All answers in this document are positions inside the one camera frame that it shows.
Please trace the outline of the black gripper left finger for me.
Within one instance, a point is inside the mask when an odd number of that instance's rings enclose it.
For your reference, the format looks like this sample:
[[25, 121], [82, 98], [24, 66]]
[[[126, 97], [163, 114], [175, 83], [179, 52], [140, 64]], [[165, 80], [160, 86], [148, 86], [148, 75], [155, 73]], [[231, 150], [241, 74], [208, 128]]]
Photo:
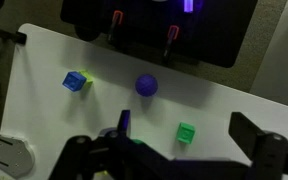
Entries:
[[129, 110], [122, 110], [117, 126], [117, 131], [124, 135], [127, 135], [130, 120], [131, 120], [131, 112]]

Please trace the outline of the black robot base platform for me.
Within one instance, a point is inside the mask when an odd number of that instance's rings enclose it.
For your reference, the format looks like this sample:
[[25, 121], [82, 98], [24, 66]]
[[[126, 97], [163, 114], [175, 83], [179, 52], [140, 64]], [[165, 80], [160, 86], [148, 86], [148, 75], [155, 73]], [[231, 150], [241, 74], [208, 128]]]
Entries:
[[63, 0], [60, 18], [78, 37], [133, 43], [230, 68], [237, 59], [258, 0]]

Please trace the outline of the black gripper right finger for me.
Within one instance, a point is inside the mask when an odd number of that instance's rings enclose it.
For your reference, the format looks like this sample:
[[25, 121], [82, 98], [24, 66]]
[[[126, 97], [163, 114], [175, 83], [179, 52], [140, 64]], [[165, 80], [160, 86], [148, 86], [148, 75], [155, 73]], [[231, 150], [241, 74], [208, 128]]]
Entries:
[[232, 112], [228, 133], [243, 153], [252, 159], [257, 138], [264, 132], [241, 112]]

